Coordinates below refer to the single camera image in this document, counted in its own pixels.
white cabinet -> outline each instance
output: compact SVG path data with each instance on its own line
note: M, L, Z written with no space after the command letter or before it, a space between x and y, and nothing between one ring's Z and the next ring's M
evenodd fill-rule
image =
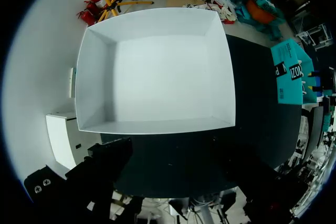
M46 115L49 140L55 159L68 169L73 169L84 157L88 148L101 144L99 133L78 130L74 113Z

dark tabletop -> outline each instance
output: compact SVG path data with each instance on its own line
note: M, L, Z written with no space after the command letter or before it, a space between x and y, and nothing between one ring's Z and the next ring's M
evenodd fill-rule
M181 198L236 186L221 174L209 139L248 146L275 168L293 151L301 106L278 104L271 51L227 35L236 90L236 126L166 135L132 136L133 155L116 189L128 195ZM103 143L125 135L102 134Z

white box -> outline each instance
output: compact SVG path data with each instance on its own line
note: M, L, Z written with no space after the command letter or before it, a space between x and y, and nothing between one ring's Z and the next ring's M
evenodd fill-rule
M75 100L82 131L164 134L234 126L232 63L218 14L148 9L87 28Z

black mechanical part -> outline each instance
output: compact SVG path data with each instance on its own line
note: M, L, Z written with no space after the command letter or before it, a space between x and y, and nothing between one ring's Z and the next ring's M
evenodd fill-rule
M308 186L293 173L281 176L263 163L250 149L217 146L214 150L223 174L234 180L247 197L244 207L253 223L287 224L295 206Z
M66 174L59 177L49 167L29 175L24 185L41 219L75 223L129 223L141 211L143 198L133 197L123 213L110 220L113 182L132 155L132 142L122 138L105 145L96 144L88 149L89 156ZM94 202L93 210L87 206Z

barcode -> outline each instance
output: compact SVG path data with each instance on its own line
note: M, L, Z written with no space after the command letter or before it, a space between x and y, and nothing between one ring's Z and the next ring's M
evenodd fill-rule
M279 90L280 90L280 99L283 99L283 98L284 98L284 95L283 95L283 94L284 94L284 93L283 93L283 92L284 92L284 91L283 91L284 89L279 89Z

